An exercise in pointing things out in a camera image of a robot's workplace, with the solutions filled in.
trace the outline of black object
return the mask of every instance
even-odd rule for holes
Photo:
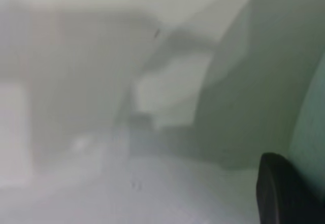
[[[325,209],[281,155],[262,155],[256,196],[261,224],[325,224]]]

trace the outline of gray surface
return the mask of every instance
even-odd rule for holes
[[[325,56],[310,84],[299,115],[290,160],[314,194],[325,198]]]

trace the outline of white surface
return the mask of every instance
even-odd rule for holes
[[[0,98],[0,188],[26,187],[33,179],[28,97],[19,84],[3,84]]]

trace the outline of blurry background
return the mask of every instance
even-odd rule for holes
[[[258,223],[324,1],[1,0],[2,222]]]

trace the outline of dark spot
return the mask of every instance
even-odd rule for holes
[[[157,31],[154,34],[154,38],[157,38],[159,34],[160,34],[160,29],[157,29]]]
[[[137,192],[140,192],[142,190],[142,184],[140,181],[133,180],[131,182],[131,187]]]

